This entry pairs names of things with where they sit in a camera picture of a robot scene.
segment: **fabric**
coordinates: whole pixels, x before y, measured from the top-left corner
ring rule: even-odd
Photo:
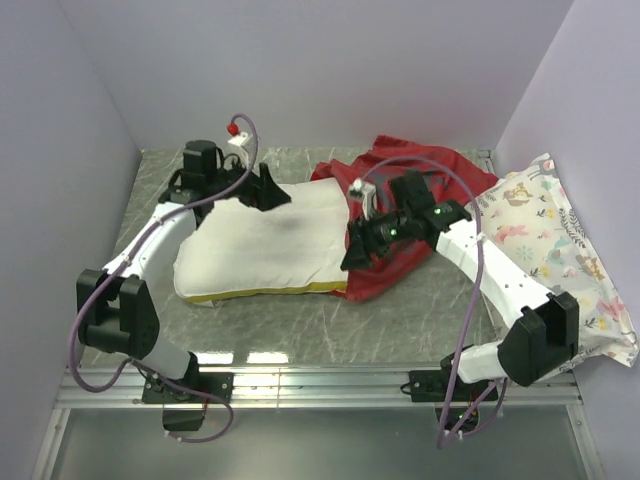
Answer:
[[[578,355],[552,375],[595,355],[633,365],[638,341],[629,312],[580,225],[553,159],[536,158],[477,202],[482,230],[498,248],[542,285],[567,291],[579,302]]]
[[[388,136],[379,136],[371,150],[360,155],[351,165],[345,165],[337,160],[318,164],[311,176],[311,180],[334,177],[346,194],[349,185],[356,178],[361,177],[382,160],[399,155],[425,156],[449,167],[469,185],[474,195],[479,195],[488,188],[493,187],[498,181],[495,175],[482,171],[454,150],[445,147],[419,145]],[[378,210],[386,212],[394,207],[388,182],[392,178],[402,175],[408,169],[432,172],[432,175],[428,178],[428,184],[436,201],[442,202],[453,199],[462,205],[469,201],[462,188],[448,175],[437,171],[424,162],[402,162],[397,165],[381,167],[367,179],[377,187]],[[349,219],[354,220],[362,212],[361,205],[350,199],[348,204]],[[392,252],[390,256],[392,260],[390,261],[383,259],[377,261],[369,270],[349,272],[346,292],[334,293],[344,295],[347,300],[353,302],[368,300],[404,278],[420,262],[425,260],[431,252],[431,248],[425,242],[411,242],[397,249],[396,252]]]
[[[280,185],[292,202],[260,212],[231,198],[216,202],[180,246],[177,294],[194,303],[259,293],[344,291],[349,210],[334,179]]]

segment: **gray marble tabletop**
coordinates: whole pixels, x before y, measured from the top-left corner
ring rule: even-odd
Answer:
[[[269,164],[278,183],[300,183],[318,162],[336,158],[350,163],[365,150],[266,148],[259,159]],[[144,152],[116,252],[144,226],[169,176],[181,166],[181,153]],[[462,153],[479,161],[474,150]],[[181,300],[172,276],[169,267],[151,292],[162,334],[205,363],[235,365],[438,362],[455,348],[471,292],[464,274],[437,254],[379,297],[359,304],[322,294],[260,295],[210,308]],[[467,342],[484,343],[495,336],[479,303]],[[110,366],[120,360],[87,349],[82,363]]]

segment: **floral fabric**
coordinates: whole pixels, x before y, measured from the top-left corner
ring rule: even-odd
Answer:
[[[476,200],[482,230],[498,248],[545,287],[568,291],[579,302],[578,355],[552,375],[595,355],[632,366],[638,340],[629,313],[573,211],[553,159],[536,158]]]

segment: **white enclosure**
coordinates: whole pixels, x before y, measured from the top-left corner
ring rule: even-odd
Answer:
[[[215,137],[236,111],[267,145],[386,133],[495,149],[499,174],[550,152],[634,318],[638,24],[634,0],[3,2],[2,477],[33,469],[75,280],[109,259],[139,149]],[[609,478],[637,478],[637,366],[576,376]]]

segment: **red cloth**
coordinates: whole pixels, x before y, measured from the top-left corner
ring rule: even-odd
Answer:
[[[400,140],[393,137],[380,135],[373,144],[373,148],[360,155],[352,165],[345,165],[337,160],[329,163],[319,163],[316,166],[311,180],[334,177],[342,191],[353,181],[364,175],[371,167],[390,157],[399,155],[420,155],[449,167],[460,176],[469,186],[474,196],[493,187],[498,177],[483,172],[459,153],[445,147],[427,147],[417,143]],[[385,165],[373,172],[367,179],[377,187],[378,210],[388,211],[393,207],[389,180],[402,175],[407,169],[421,172],[433,172],[429,177],[429,188],[437,202],[456,200],[461,205],[466,205],[469,198],[464,190],[449,177],[449,175],[436,171],[425,162],[401,162],[393,165]],[[347,199],[349,204],[349,219],[356,219],[362,212],[361,204]],[[431,248],[425,242],[411,242],[393,255],[391,261],[378,260],[369,270],[353,270],[349,272],[347,290],[345,293],[333,292],[343,295],[347,300],[359,302],[379,295],[387,288],[397,283],[411,272],[420,262],[431,254]]]

